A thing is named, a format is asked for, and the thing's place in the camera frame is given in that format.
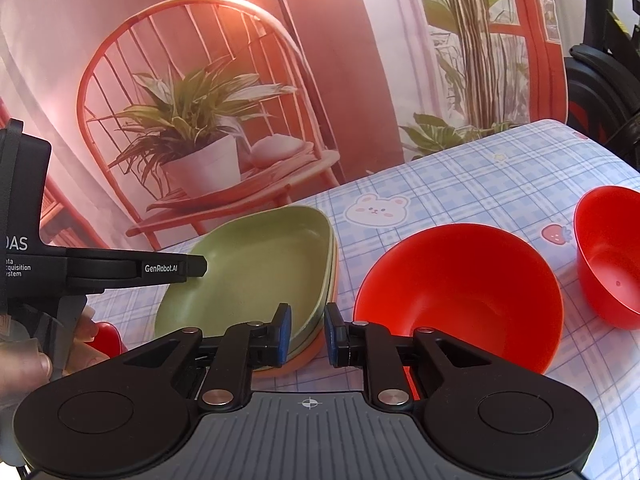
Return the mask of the person's left hand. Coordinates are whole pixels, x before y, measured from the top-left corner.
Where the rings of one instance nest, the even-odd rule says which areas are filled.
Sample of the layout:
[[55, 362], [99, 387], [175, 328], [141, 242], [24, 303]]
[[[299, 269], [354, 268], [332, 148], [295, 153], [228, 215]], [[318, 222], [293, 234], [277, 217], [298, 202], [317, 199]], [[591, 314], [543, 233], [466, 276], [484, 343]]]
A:
[[[82, 311], [64, 375], [73, 374], [107, 360], [107, 356], [89, 346], [98, 333], [98, 324], [93, 321], [94, 310], [85, 307]], [[39, 350], [37, 341], [1, 343], [1, 407], [8, 408], [21, 401], [26, 394], [46, 384], [53, 373], [48, 356]]]

